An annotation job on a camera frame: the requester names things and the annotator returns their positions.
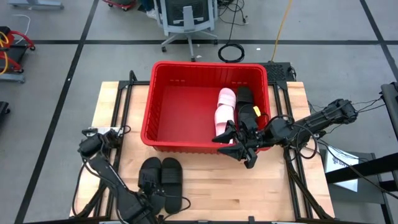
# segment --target wooden table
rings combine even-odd
[[[118,82],[102,83],[92,126],[110,126],[117,88]],[[288,88],[294,118],[298,120],[308,116],[310,111],[303,83],[290,82]],[[281,147],[274,146],[266,152],[260,152],[253,169],[246,169],[241,162],[224,155],[157,152],[153,147],[144,145],[140,137],[148,89],[148,86],[133,86],[129,105],[127,125],[132,130],[124,137],[119,175],[131,190],[138,190],[139,169],[148,157],[156,156],[160,160],[174,157],[183,167],[183,195],[191,200],[192,206],[171,216],[170,220],[247,221],[248,216],[254,216],[256,221],[295,220]],[[121,110],[126,91],[123,94]],[[269,87],[269,99],[271,115],[275,116],[277,112],[272,87]],[[285,103],[281,103],[286,114]],[[312,153],[304,149],[302,152],[308,155]],[[320,156],[303,159],[303,168],[309,191],[325,211],[334,216]],[[83,171],[75,202],[78,212],[90,200],[98,184],[98,178]],[[298,188],[297,194],[301,216],[305,217],[303,198]],[[102,215],[105,214],[107,197],[108,192],[104,194]]]

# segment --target black slide sandal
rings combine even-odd
[[[152,213],[159,214],[165,204],[165,197],[154,194],[160,189],[160,171],[162,163],[156,157],[148,158],[141,165],[138,177],[138,187],[149,197],[150,204],[153,206]]]
[[[165,211],[169,214],[178,213],[182,206],[182,167],[178,160],[163,160],[162,186],[166,194]]]

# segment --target office chair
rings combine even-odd
[[[217,35],[206,32],[215,28],[218,18],[216,0],[155,0],[157,23],[164,34],[169,36],[162,43],[162,52],[166,52],[166,45],[177,40],[182,35],[188,39],[191,51],[191,62],[195,62],[193,54],[192,35],[203,34],[214,38],[218,44]]]

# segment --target coiled black cable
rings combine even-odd
[[[229,33],[229,39],[228,39],[227,43],[226,43],[224,46],[222,46],[222,47],[218,50],[218,58],[219,58],[220,60],[222,60],[223,62],[225,62],[225,63],[238,63],[238,62],[243,61],[243,59],[244,59],[244,48],[242,47],[242,45],[240,45],[240,44],[230,44],[231,36],[232,36],[232,30],[233,30],[233,28],[234,28],[234,22],[235,22],[235,16],[236,16],[236,11],[237,11],[237,10],[238,10],[238,4],[236,4],[236,6],[235,6],[234,18],[233,18],[233,20],[232,20],[231,32]],[[223,51],[225,48],[227,48],[227,47],[235,47],[235,48],[239,49],[239,50],[241,51],[241,56],[240,56],[239,58],[237,58],[237,59],[234,59],[234,60],[227,60],[227,59],[225,59],[225,58],[222,56],[221,53],[222,53],[222,51]]]

